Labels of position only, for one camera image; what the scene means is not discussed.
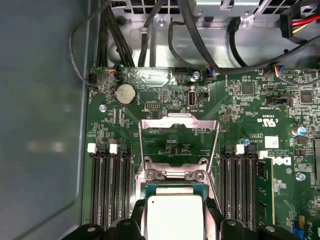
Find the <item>internal usb port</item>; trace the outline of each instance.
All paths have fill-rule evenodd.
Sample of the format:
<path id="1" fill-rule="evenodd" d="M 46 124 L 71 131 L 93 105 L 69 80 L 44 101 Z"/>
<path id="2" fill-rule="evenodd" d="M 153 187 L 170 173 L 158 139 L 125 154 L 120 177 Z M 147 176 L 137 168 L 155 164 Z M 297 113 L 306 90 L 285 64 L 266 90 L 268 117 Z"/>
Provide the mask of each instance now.
<path id="1" fill-rule="evenodd" d="M 188 92 L 188 106 L 192 107 L 196 104 L 196 93 L 191 90 Z"/>

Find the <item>connector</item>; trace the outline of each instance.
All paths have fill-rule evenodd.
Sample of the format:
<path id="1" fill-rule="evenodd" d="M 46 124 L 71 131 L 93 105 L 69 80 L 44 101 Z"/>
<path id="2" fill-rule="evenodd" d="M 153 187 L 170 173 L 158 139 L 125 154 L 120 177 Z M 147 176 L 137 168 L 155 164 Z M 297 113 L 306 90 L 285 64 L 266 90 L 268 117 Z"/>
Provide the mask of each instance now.
<path id="1" fill-rule="evenodd" d="M 239 26 L 241 24 L 241 19 L 239 16 L 234 17 L 230 20 L 228 27 L 226 28 L 226 32 L 229 34 L 231 32 L 237 32 L 239 30 Z"/>
<path id="2" fill-rule="evenodd" d="M 288 14 L 281 14 L 280 15 L 280 30 L 282 37 L 285 39 L 289 39 L 293 36 L 293 15 L 291 12 Z"/>

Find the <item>chip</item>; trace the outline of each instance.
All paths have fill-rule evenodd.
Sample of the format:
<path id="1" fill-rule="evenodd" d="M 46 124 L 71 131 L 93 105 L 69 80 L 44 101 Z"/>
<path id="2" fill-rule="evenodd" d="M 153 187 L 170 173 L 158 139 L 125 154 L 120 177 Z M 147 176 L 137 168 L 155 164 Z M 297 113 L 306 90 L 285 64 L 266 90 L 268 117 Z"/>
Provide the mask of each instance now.
<path id="1" fill-rule="evenodd" d="M 299 148 L 294 149 L 294 155 L 300 156 L 300 149 Z"/>
<path id="2" fill-rule="evenodd" d="M 254 84 L 251 82 L 243 82 L 241 84 L 241 92 L 243 95 L 253 95 L 254 94 Z"/>
<path id="3" fill-rule="evenodd" d="M 257 173 L 258 176 L 265 178 L 266 177 L 266 169 L 265 169 L 265 163 L 264 162 L 257 162 Z"/>
<path id="4" fill-rule="evenodd" d="M 258 212 L 260 213 L 260 216 L 262 218 L 266 217 L 266 204 L 264 204 L 261 201 L 259 202 L 259 205 L 258 205 Z"/>
<path id="5" fill-rule="evenodd" d="M 306 155 L 306 150 L 301 149 L 301 150 L 300 150 L 300 156 L 305 156 L 305 155 Z"/>
<path id="6" fill-rule="evenodd" d="M 224 132 L 228 132 L 229 131 L 229 125 L 228 124 L 221 124 L 220 125 L 220 130 L 224 131 Z"/>
<path id="7" fill-rule="evenodd" d="M 312 104 L 313 102 L 313 92 L 312 91 L 301 91 L 300 99 L 302 104 Z"/>
<path id="8" fill-rule="evenodd" d="M 307 145 L 308 144 L 308 137 L 307 136 L 296 136 L 295 142 L 298 145 Z"/>
<path id="9" fill-rule="evenodd" d="M 228 114 L 223 114 L 223 115 L 221 116 L 221 120 L 222 120 L 222 122 L 229 122 L 230 117 L 229 117 Z"/>

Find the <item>ram slot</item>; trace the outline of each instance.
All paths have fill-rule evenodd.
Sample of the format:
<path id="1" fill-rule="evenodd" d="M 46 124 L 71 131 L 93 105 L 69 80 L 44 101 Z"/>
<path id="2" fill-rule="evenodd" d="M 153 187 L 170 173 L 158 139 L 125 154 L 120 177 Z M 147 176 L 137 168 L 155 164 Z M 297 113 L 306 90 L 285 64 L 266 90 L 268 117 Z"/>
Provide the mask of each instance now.
<path id="1" fill-rule="evenodd" d="M 113 172 L 114 172 L 114 159 L 113 157 L 109 158 L 107 163 L 109 165 L 108 168 L 108 176 L 107 176 L 107 188 L 108 188 L 108 197 L 107 197 L 107 225 L 110 227 L 113 221 L 113 201 L 114 201 L 114 191 L 113 191 Z"/>
<path id="2" fill-rule="evenodd" d="M 121 176 L 121 161 L 118 157 L 113 159 L 113 169 L 112 169 L 112 210 L 111 219 L 113 221 L 119 218 L 119 199 L 120 199 L 120 176 Z"/>
<path id="3" fill-rule="evenodd" d="M 245 215 L 246 215 L 246 169 L 245 169 L 245 162 L 243 160 L 242 155 L 236 159 L 236 200 L 237 200 L 237 217 L 236 219 L 245 222 Z"/>
<path id="4" fill-rule="evenodd" d="M 254 177 L 254 167 L 255 161 L 252 155 L 247 155 L 246 158 L 246 217 L 247 217 L 247 227 L 250 230 L 254 230 L 256 227 L 256 181 Z"/>
<path id="5" fill-rule="evenodd" d="M 231 159 L 231 192 L 232 192 L 232 199 L 231 199 L 231 218 L 232 219 L 237 219 L 238 216 L 238 196 L 237 196 L 237 189 L 238 189 L 238 183 L 237 183 L 237 171 L 238 171 L 238 166 L 237 166 L 237 159 L 232 158 Z"/>
<path id="6" fill-rule="evenodd" d="M 98 216 L 98 179 L 99 176 L 99 159 L 92 158 L 92 182 L 91 182 L 91 217 L 90 223 L 97 224 Z"/>
<path id="7" fill-rule="evenodd" d="M 234 179 L 234 172 L 235 172 L 235 165 L 234 159 L 227 158 L 226 160 L 226 168 L 227 168 L 227 175 L 226 175 L 226 217 L 228 219 L 235 219 L 235 179 Z"/>
<path id="8" fill-rule="evenodd" d="M 227 161 L 225 157 L 220 158 L 220 178 L 219 178 L 219 186 L 220 186 L 220 204 L 222 215 L 227 216 Z"/>
<path id="9" fill-rule="evenodd" d="M 123 202 L 122 202 L 122 217 L 129 217 L 130 195 L 131 195 L 131 159 L 125 157 L 123 159 Z"/>
<path id="10" fill-rule="evenodd" d="M 109 224 L 109 199 L 110 199 L 110 188 L 109 188 L 109 179 L 110 179 L 110 158 L 105 158 L 103 162 L 103 189 L 104 194 L 102 197 L 102 218 L 101 218 L 101 226 L 103 229 L 108 229 Z"/>

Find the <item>green circuit board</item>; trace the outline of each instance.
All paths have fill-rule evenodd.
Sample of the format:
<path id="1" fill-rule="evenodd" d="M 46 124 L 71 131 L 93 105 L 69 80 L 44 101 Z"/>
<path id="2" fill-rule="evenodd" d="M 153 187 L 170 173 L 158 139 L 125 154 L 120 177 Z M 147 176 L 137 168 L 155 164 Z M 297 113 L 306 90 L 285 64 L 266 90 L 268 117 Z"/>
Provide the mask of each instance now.
<path id="1" fill-rule="evenodd" d="M 95 68 L 90 76 L 100 80 L 109 70 Z M 241 140 L 249 140 L 256 156 L 265 157 L 253 166 L 257 174 L 252 208 L 256 218 L 289 231 L 299 227 L 305 239 L 316 239 L 320 227 L 320 176 L 316 167 L 320 165 L 316 165 L 314 145 L 320 138 L 320 84 L 291 86 L 260 70 L 230 76 L 208 76 L 200 71 L 197 80 L 193 72 L 183 67 L 122 68 L 115 79 L 89 89 L 86 144 L 96 144 L 102 154 L 85 154 L 82 221 L 107 227 L 112 219 L 130 216 L 135 203 L 134 175 L 140 164 L 139 120 L 189 113 L 198 120 L 217 120 L 220 124 L 211 166 L 220 201 L 230 197 L 222 193 L 226 149 L 235 150 Z M 308 69 L 286 70 L 282 75 L 303 83 L 319 74 Z M 128 92 L 120 92 L 123 85 Z M 134 89 L 134 100 L 121 103 L 131 97 L 128 85 Z M 300 126 L 306 128 L 306 136 L 294 134 Z M 155 163 L 196 164 L 210 157 L 214 134 L 183 125 L 144 130 L 144 155 Z M 111 144 L 119 148 L 117 158 L 108 156 Z M 298 180 L 299 174 L 305 180 Z M 238 190 L 240 195 L 246 192 L 241 186 Z M 110 210 L 109 202 L 116 203 L 116 210 Z M 224 208 L 228 216 L 237 219 L 237 209 L 228 212 L 227 206 Z"/>

